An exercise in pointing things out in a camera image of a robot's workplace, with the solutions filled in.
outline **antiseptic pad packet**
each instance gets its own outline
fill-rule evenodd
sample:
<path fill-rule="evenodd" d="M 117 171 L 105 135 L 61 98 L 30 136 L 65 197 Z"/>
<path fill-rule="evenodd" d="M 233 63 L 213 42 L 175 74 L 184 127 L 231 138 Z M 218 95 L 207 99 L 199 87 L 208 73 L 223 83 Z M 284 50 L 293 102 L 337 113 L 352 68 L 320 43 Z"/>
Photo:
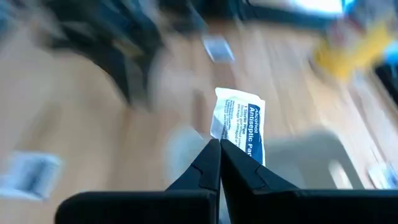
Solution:
<path fill-rule="evenodd" d="M 265 166 L 263 137 L 266 102 L 257 95 L 227 88 L 216 88 L 216 95 L 211 136 L 230 140 Z"/>

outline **blue label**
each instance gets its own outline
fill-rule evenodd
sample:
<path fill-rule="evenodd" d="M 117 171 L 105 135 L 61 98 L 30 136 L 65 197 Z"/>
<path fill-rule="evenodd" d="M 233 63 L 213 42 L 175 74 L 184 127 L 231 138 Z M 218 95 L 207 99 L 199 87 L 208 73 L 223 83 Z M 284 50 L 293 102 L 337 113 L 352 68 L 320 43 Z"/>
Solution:
<path fill-rule="evenodd" d="M 260 136 L 260 107 L 248 105 L 246 153 L 262 164 L 262 141 Z"/>

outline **wooden floor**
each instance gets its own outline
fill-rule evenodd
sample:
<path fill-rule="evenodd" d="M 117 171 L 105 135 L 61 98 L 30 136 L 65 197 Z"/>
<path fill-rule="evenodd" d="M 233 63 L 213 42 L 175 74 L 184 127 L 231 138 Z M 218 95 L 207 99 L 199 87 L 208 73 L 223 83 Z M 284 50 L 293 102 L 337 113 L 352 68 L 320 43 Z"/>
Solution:
<path fill-rule="evenodd" d="M 23 149 L 58 155 L 64 168 L 45 202 L 0 199 L 0 223 L 52 223 L 57 205 L 82 191 L 165 189 L 171 130 L 192 125 L 208 134 L 216 86 L 266 101 L 266 139 L 320 126 L 334 131 L 367 188 L 367 167 L 384 160 L 380 147 L 392 147 L 375 143 L 348 89 L 315 78 L 308 57 L 316 34 L 213 22 L 210 32 L 225 36 L 235 54 L 232 65 L 213 64 L 200 35 L 169 34 L 153 71 L 154 107 L 148 112 L 128 109 L 90 61 L 41 50 L 33 30 L 31 23 L 23 25 L 0 54 L 1 165 L 12 150 Z"/>

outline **white packet on floor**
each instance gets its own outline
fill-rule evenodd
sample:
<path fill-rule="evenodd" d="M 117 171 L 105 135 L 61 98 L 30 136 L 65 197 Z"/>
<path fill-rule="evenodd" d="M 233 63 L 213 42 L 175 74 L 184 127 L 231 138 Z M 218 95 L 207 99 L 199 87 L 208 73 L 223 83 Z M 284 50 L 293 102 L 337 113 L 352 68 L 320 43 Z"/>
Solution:
<path fill-rule="evenodd" d="M 264 112 L 266 102 L 257 95 L 227 88 L 216 88 L 217 104 L 210 134 L 228 139 L 262 165 L 264 150 Z"/>

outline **yellow object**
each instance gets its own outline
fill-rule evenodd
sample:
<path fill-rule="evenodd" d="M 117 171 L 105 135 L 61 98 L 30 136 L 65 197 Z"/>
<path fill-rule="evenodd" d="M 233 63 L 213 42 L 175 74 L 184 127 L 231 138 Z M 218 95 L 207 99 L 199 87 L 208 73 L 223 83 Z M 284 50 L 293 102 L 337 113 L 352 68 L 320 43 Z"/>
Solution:
<path fill-rule="evenodd" d="M 333 49 L 325 39 L 314 51 L 313 62 L 326 75 L 338 81 L 350 80 L 355 68 L 365 68 L 382 56 L 384 49 L 395 37 L 389 28 L 391 19 L 384 19 L 372 26 L 363 38 L 349 49 Z"/>

